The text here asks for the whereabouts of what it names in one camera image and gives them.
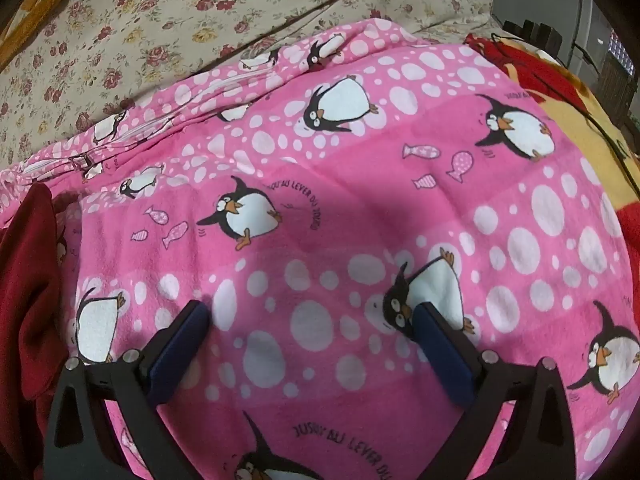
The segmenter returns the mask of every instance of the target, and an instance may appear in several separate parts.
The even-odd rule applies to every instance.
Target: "red cloth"
[[[620,211],[616,211],[616,215],[622,227],[626,251],[629,253],[634,292],[634,319],[640,328],[640,202],[623,207]]]
[[[466,37],[465,43],[507,75],[509,72],[506,66],[513,65],[518,72],[518,82],[524,89],[535,90],[556,101],[564,102],[566,99],[581,111],[587,111],[574,84],[549,63],[532,56],[529,52],[504,43],[496,44],[492,40],[476,38],[472,34]],[[543,98],[537,94],[532,93],[531,97],[537,103],[543,102]]]
[[[0,442],[27,478],[42,474],[42,442],[67,357],[54,319],[61,277],[51,193],[33,184],[0,231]]]

